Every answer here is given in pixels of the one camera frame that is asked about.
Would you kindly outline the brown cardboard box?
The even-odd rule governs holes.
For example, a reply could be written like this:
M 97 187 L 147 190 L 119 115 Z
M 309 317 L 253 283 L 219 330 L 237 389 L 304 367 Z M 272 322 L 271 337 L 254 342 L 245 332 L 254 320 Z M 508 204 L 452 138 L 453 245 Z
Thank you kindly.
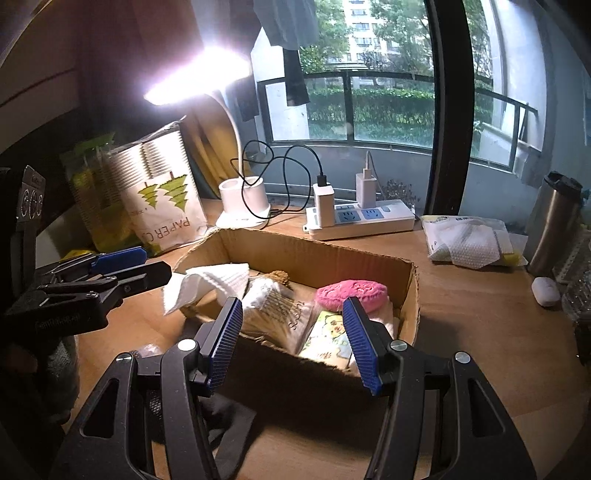
M 374 280 L 384 284 L 399 318 L 402 340 L 416 341 L 420 325 L 416 266 L 404 259 L 253 230 L 217 231 L 192 247 L 174 267 L 246 263 L 267 273 L 283 270 L 302 286 L 320 288 L 342 280 Z M 360 377 L 325 363 L 305 360 L 273 346 L 262 337 L 240 336 L 222 395 L 259 413 L 312 407 L 363 409 L 377 399 Z

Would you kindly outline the white power strip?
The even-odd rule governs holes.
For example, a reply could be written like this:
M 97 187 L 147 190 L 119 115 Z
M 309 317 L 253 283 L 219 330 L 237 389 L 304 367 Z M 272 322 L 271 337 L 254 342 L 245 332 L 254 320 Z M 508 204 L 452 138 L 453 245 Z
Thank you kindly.
M 317 208 L 307 209 L 303 231 L 312 239 L 331 241 L 412 231 L 415 214 L 400 199 L 377 201 L 374 208 L 362 209 L 357 203 L 335 205 L 335 224 L 322 227 Z

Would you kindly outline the steel thermos tumbler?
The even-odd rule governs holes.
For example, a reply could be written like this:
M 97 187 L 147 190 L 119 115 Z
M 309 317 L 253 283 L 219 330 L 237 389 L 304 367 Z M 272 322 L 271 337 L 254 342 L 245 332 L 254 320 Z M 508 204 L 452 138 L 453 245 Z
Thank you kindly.
M 583 205 L 583 186 L 574 178 L 550 171 L 543 179 L 526 226 L 524 257 L 535 277 L 548 277 L 575 230 Z

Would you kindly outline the white earbuds case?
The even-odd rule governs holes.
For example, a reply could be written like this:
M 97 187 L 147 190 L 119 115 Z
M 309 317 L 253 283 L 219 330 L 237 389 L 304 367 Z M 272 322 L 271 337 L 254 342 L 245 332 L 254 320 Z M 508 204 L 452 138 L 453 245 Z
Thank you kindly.
M 550 277 L 536 277 L 531 290 L 536 302 L 544 308 L 554 307 L 561 299 L 557 283 Z

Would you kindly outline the brown fuzzy plush toy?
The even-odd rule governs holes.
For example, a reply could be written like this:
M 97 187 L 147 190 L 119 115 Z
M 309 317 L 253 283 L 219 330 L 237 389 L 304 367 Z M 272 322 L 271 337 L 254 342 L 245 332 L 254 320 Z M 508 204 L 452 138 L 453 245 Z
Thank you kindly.
M 290 275 L 283 270 L 273 270 L 271 272 L 263 273 L 263 278 L 273 280 L 284 287 L 290 288 Z

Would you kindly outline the white waffle cloth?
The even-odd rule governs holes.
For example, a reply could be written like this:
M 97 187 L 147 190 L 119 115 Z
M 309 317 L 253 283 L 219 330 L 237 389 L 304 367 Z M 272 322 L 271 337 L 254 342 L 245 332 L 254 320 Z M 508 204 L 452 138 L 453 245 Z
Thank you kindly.
M 169 315 L 211 291 L 216 293 L 216 301 L 222 306 L 229 297 L 242 299 L 248 285 L 247 263 L 192 267 L 185 273 L 173 273 L 162 289 L 163 313 Z

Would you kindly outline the paper cup package bag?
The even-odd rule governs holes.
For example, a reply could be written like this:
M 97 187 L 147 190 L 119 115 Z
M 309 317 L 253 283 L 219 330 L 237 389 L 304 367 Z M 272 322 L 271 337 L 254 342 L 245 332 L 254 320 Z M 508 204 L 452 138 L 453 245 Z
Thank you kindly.
M 178 121 L 111 150 L 107 167 L 132 230 L 149 255 L 206 234 L 208 224 Z

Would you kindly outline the clear plastic water bottle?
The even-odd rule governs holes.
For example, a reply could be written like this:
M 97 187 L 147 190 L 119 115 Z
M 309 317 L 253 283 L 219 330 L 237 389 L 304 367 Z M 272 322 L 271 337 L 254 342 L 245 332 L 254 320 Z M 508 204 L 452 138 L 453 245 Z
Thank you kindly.
M 562 296 L 562 308 L 573 322 L 589 321 L 591 311 L 590 260 L 585 260 Z

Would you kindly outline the grey black sock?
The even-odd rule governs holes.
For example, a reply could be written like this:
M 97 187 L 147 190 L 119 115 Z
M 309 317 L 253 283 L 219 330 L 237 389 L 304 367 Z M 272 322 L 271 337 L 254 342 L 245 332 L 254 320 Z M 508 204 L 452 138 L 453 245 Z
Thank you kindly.
M 252 426 L 256 412 L 222 395 L 197 397 L 197 406 L 206 429 L 213 458 L 221 479 L 236 479 L 245 454 L 252 443 Z M 145 425 L 152 470 L 168 478 L 160 393 L 151 389 L 145 395 Z

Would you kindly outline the yellow green small packet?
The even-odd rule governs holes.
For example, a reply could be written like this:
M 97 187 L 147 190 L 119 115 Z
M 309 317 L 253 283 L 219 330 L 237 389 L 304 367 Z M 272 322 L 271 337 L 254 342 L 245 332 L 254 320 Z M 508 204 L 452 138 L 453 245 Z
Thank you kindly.
M 322 310 L 307 340 L 304 341 L 300 352 L 301 358 L 346 370 L 352 353 L 352 347 L 342 323 L 342 315 Z

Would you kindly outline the pink plush toy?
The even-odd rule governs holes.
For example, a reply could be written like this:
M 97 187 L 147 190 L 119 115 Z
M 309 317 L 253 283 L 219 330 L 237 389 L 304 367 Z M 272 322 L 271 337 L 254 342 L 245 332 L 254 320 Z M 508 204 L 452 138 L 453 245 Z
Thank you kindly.
M 358 299 L 368 313 L 380 309 L 389 299 L 387 287 L 370 280 L 342 280 L 315 292 L 315 302 L 322 309 L 332 312 L 342 312 L 342 306 L 349 297 Z

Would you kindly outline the white tissue pack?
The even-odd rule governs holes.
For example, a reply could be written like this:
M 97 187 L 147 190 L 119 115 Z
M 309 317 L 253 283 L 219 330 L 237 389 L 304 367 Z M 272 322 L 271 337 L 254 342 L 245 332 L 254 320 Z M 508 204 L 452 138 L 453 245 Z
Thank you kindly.
M 424 215 L 421 217 L 428 256 L 434 263 L 480 270 L 490 266 L 528 264 L 513 243 L 503 221 L 477 216 Z

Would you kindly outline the green yellow snack bag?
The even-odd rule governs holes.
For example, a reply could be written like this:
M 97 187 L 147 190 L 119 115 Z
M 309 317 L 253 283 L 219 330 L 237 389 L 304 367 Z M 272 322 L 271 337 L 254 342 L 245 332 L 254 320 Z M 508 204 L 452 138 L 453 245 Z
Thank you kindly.
M 84 226 L 101 253 L 140 244 L 107 166 L 113 138 L 110 132 L 84 140 L 59 156 Z

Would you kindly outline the white desk lamp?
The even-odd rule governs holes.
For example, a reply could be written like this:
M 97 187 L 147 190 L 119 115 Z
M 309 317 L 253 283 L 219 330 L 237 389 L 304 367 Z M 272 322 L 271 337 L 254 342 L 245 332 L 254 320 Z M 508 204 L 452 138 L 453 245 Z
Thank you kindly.
M 249 57 L 207 44 L 157 79 L 143 95 L 155 106 L 187 108 L 182 131 L 205 182 L 221 199 L 222 212 L 215 222 L 221 229 L 261 229 L 269 221 L 263 180 L 249 175 L 238 126 L 223 97 L 251 73 Z

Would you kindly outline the black balcony railing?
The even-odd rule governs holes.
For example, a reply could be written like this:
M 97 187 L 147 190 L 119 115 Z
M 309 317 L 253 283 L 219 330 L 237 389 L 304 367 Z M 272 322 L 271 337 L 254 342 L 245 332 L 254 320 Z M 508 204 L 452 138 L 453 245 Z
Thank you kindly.
M 431 76 L 339 70 L 304 78 L 308 102 L 293 106 L 283 78 L 257 84 L 263 132 L 274 143 L 381 145 L 430 150 L 435 132 L 435 80 Z M 528 143 L 534 107 L 476 79 L 471 158 L 517 173 L 539 156 Z

